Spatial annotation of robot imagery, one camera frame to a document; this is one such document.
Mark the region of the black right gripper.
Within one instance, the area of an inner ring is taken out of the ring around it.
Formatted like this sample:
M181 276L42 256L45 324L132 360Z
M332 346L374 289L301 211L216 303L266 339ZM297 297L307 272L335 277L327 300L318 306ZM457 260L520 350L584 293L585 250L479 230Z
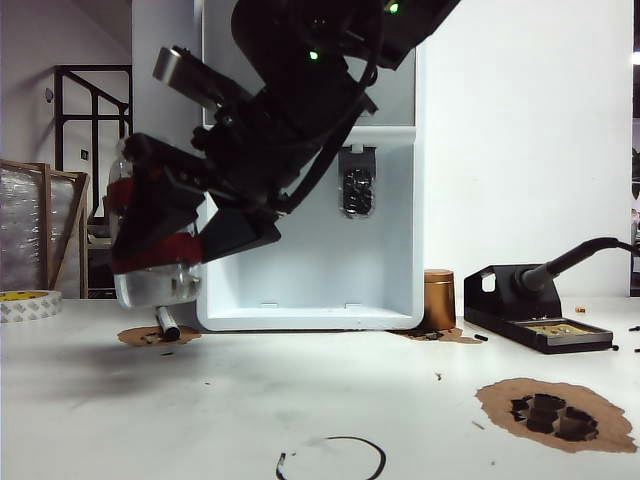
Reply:
M216 111L194 129L195 156L136 133L131 175L110 182L114 264L197 264L276 243L273 215L289 214L321 179L318 93L196 95ZM223 208L199 234L185 229L209 192Z

